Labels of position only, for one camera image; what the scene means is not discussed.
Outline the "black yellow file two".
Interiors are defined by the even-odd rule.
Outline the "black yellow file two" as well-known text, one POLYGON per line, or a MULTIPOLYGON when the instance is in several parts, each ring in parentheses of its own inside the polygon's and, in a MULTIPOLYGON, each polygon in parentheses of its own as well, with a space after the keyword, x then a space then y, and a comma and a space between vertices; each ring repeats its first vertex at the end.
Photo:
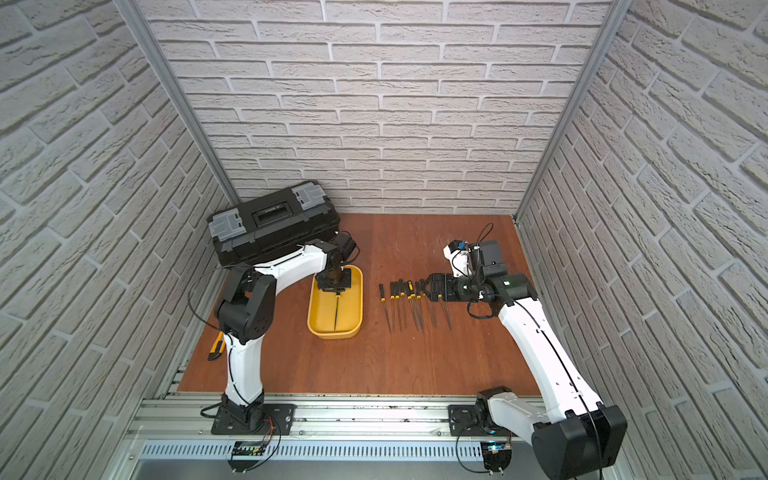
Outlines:
POLYGON ((383 309, 383 312, 384 312, 384 315, 385 315, 387 331, 391 333, 391 331, 392 331, 392 323, 391 323, 391 319, 390 319, 390 315, 389 315, 389 310, 388 310, 387 303, 386 303, 387 302, 387 297, 385 295, 386 292, 385 292, 384 285, 380 283, 378 285, 378 290, 379 290, 380 302, 381 302, 382 309, 383 309))

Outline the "black yellow file five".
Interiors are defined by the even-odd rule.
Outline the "black yellow file five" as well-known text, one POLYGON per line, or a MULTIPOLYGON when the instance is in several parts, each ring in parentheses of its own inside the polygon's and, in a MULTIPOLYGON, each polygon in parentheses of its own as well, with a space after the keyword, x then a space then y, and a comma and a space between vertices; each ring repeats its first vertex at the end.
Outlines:
POLYGON ((445 298, 444 298, 444 296, 442 294, 438 295, 438 304, 440 305, 440 307, 442 309, 442 312, 443 312, 446 324, 448 326, 448 329, 452 330, 452 320, 451 320, 451 316, 450 316, 449 306, 448 306, 447 302, 445 301, 445 298))

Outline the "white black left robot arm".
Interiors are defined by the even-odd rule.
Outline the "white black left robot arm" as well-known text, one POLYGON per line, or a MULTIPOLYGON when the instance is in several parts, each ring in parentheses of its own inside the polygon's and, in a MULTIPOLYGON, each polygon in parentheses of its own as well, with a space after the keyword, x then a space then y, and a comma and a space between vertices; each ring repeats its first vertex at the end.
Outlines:
POLYGON ((348 263, 356 250, 356 242, 342 232, 330 241, 309 241, 280 258, 232 269, 216 308, 228 360, 225 408, 245 411, 263 401, 263 337, 274 321, 278 294, 289 286, 312 280, 307 326, 314 335, 346 339, 358 333, 363 274, 348 263))

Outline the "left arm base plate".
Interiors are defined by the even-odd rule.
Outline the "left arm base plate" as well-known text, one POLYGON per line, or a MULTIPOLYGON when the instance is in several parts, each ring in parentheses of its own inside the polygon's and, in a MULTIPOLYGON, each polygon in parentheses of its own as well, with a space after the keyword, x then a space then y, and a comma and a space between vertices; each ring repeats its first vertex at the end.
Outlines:
POLYGON ((220 405, 211 427, 212 435, 289 435, 295 404, 267 403, 245 408, 227 403, 220 405))

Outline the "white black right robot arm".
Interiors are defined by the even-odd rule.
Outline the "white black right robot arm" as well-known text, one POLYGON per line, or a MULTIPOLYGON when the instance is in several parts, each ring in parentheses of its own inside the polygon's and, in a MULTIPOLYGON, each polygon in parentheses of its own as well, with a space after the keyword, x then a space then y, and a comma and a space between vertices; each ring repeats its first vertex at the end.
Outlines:
POLYGON ((523 274, 473 280, 434 273, 427 296, 441 302, 486 303, 513 337, 539 388, 534 405, 507 387, 483 390, 472 407, 449 409, 452 434, 512 434, 533 448, 550 479, 570 479, 612 466, 628 422, 592 390, 556 338, 538 295, 523 274))

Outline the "black yellow file three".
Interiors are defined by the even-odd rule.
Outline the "black yellow file three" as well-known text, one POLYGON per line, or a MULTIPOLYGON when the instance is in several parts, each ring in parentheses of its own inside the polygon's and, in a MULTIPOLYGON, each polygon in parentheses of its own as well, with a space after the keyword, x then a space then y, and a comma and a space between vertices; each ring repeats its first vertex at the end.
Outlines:
POLYGON ((396 305, 396 300, 398 299, 396 283, 394 281, 390 282, 389 289, 390 289, 390 307, 391 307, 390 310, 391 310, 391 315, 392 315, 392 318, 393 318, 392 331, 394 332, 396 330, 396 327, 397 327, 397 305, 396 305))

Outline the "black yellow file seven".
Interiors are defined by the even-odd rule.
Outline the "black yellow file seven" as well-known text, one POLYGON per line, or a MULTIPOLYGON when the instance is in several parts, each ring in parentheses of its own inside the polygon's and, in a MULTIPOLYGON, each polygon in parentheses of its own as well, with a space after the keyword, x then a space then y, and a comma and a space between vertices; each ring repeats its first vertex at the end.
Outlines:
POLYGON ((414 316, 414 323, 418 330, 424 331, 423 317, 419 306, 418 289, 414 286, 411 280, 407 281, 408 298, 411 304, 412 313, 414 316))

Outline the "black yellow file four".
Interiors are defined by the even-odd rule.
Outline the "black yellow file four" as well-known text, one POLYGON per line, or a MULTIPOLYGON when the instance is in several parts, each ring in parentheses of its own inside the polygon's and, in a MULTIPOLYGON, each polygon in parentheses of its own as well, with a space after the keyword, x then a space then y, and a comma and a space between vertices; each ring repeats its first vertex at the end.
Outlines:
POLYGON ((395 282, 395 303, 397 304, 397 316, 398 316, 398 323, 399 323, 399 329, 400 331, 403 331, 406 327, 406 313, 404 310, 404 292, 402 287, 402 282, 400 280, 397 280, 395 282))

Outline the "black yellow file one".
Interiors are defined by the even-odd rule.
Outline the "black yellow file one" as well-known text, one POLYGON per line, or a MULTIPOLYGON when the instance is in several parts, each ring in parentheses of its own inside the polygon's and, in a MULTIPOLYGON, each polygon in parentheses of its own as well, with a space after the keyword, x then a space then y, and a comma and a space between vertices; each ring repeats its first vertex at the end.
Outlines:
POLYGON ((333 318, 333 332, 338 331, 339 327, 339 317, 340 317, 340 309, 341 309, 341 300, 342 300, 342 293, 336 292, 335 294, 335 307, 334 307, 334 318, 333 318))

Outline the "yellow plastic tray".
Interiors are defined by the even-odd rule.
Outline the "yellow plastic tray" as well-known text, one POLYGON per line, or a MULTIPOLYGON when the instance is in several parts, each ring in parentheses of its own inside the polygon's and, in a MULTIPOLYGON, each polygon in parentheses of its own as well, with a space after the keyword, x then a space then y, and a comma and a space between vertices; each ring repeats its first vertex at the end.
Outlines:
POLYGON ((323 291, 317 276, 313 277, 307 326, 325 340, 354 337, 363 322, 364 282, 362 271, 354 265, 344 267, 350 287, 342 292, 323 291))

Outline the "black yellow file six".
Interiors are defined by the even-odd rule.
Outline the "black yellow file six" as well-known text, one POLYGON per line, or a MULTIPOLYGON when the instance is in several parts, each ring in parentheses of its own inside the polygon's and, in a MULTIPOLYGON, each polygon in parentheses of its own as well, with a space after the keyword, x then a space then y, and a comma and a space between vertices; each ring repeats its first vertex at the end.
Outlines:
POLYGON ((416 297, 418 300, 419 311, 421 314, 421 321, 420 321, 421 329, 425 331, 427 322, 429 320, 429 310, 428 310, 429 301, 426 297, 424 280, 418 280, 417 284, 415 285, 415 288, 416 288, 416 297))

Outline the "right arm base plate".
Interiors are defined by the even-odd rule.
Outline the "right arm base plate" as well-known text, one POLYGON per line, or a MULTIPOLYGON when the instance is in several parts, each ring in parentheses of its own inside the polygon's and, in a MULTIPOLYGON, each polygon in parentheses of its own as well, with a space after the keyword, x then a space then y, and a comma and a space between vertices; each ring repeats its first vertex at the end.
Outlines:
POLYGON ((459 436, 503 436, 504 432, 481 421, 477 408, 468 404, 450 404, 447 407, 450 434, 459 436))

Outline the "black yellow file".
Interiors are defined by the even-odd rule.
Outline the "black yellow file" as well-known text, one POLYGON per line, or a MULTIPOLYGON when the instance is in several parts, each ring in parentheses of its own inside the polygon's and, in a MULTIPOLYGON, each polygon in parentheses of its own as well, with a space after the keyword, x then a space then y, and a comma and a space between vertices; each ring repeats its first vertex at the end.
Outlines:
POLYGON ((424 295, 424 299, 425 299, 426 310, 427 310, 431 325, 434 328, 437 328, 438 321, 436 317, 435 305, 427 294, 424 295))

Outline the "black yellow file nine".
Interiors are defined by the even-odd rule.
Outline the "black yellow file nine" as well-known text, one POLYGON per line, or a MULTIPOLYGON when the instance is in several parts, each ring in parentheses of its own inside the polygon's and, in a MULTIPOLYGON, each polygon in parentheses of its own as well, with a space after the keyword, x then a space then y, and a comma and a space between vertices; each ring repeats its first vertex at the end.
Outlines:
POLYGON ((405 298, 405 302, 408 305, 409 312, 413 320, 414 329, 418 330, 418 319, 415 311, 413 310, 413 303, 412 303, 410 288, 408 286, 408 283, 404 280, 400 280, 400 285, 401 285, 401 294, 405 298))

